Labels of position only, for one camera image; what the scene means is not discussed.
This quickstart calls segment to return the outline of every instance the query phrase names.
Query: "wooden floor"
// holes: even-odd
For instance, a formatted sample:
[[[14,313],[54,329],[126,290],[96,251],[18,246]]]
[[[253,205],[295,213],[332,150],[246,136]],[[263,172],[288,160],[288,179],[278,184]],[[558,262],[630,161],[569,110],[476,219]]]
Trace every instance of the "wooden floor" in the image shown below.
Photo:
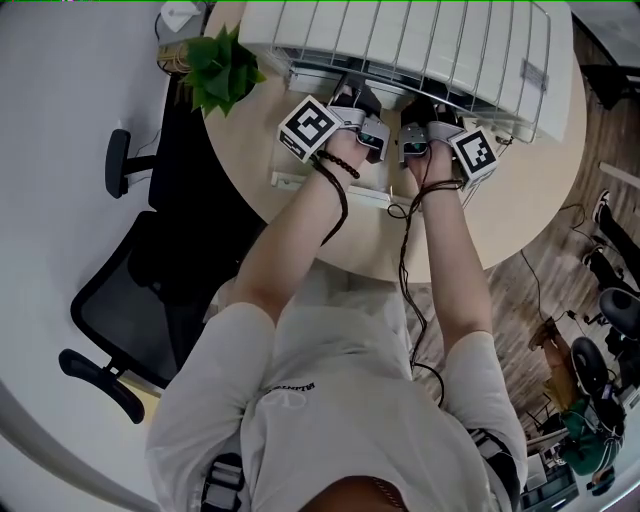
[[[574,43],[580,64],[606,63],[599,50],[577,27],[574,27]],[[613,110],[606,111],[586,84],[585,91],[585,151],[565,206],[584,205],[587,219],[578,229],[588,235],[596,234],[596,226],[590,220],[591,211],[601,190],[609,189],[614,218],[640,244],[640,217],[634,214],[636,205],[640,208],[640,191],[598,169],[598,163],[605,161],[640,177],[640,104],[623,100]],[[587,237],[570,229],[581,220],[580,208],[561,210],[544,231],[524,248],[524,253],[540,279],[545,318],[548,315],[558,318],[568,309],[578,313],[580,326],[600,346],[610,367],[617,372],[617,365],[612,364],[613,358],[604,343],[609,328],[596,324],[587,327],[582,321],[584,314],[597,312],[598,290],[594,276],[580,262],[580,257],[592,243]],[[624,268],[622,259],[613,250],[605,249],[605,255],[614,268]],[[541,323],[536,282],[520,253],[486,273],[493,297],[496,349],[509,396],[525,431],[533,434],[533,423],[526,412],[536,412],[546,402],[542,395],[542,383],[549,377],[542,351],[530,352],[527,349],[527,342]],[[625,280],[635,287],[628,273],[625,274]],[[436,368],[442,369],[442,343],[431,306],[430,288],[428,285],[416,285],[413,291],[418,305],[428,312],[427,319],[432,320],[422,344],[421,359],[435,362]],[[581,335],[580,327],[567,315],[558,322],[558,328],[569,342]],[[417,329],[411,330],[415,336]],[[437,389],[435,379],[426,378],[426,382],[429,389]]]

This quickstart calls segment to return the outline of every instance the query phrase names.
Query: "black bracelet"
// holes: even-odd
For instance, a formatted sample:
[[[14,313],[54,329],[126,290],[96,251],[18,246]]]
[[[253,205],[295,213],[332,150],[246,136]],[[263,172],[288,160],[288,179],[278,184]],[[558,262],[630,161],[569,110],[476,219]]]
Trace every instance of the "black bracelet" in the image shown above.
[[[317,153],[320,158],[325,158],[326,160],[329,160],[330,162],[333,162],[334,164],[339,165],[345,171],[351,174],[351,176],[353,176],[355,179],[357,180],[360,179],[360,173],[356,171],[353,167],[351,167],[344,160],[338,158],[337,156],[333,156],[331,153],[327,153],[324,149],[320,149]]]

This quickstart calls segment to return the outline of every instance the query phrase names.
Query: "green plant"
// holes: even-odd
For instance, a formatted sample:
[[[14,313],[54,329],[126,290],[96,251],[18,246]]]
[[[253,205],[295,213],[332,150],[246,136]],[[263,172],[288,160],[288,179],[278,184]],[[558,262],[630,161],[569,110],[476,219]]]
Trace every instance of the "green plant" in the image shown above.
[[[191,71],[184,81],[193,87],[193,109],[202,107],[205,116],[219,107],[226,117],[255,84],[266,80],[258,70],[256,56],[238,43],[238,33],[239,26],[229,33],[223,26],[215,39],[187,41]]]

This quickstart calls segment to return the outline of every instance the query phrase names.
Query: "black and white marker cube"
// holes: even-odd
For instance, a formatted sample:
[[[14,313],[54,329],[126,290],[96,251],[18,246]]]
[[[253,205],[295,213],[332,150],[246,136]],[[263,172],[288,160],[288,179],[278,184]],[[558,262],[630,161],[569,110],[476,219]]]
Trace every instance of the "black and white marker cube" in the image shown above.
[[[486,180],[498,167],[498,157],[482,127],[456,135],[449,142],[458,156],[465,189]]]
[[[335,132],[342,121],[313,96],[307,96],[278,125],[278,140],[303,162]]]

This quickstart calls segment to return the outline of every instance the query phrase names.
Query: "round wooden table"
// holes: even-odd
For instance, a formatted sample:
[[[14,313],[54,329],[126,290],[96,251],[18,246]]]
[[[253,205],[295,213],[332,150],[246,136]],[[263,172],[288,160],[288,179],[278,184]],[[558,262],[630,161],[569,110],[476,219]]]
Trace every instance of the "round wooden table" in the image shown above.
[[[244,3],[218,3],[205,35],[215,37],[223,23],[236,26]],[[266,66],[267,80],[237,103],[227,118],[216,110],[205,120],[213,148],[242,197],[266,222],[293,192],[271,186],[271,158],[278,123],[303,95],[287,92],[282,77]],[[586,103],[580,68],[574,57],[571,106],[562,143],[548,137],[533,144],[514,141],[500,165],[465,208],[471,237],[484,268],[492,267],[526,246],[551,221],[569,194],[580,167],[586,132]],[[416,215],[406,255],[410,282],[429,282],[424,223]],[[342,229],[318,253],[341,269],[375,279],[395,281],[405,222],[386,210],[349,204]]]

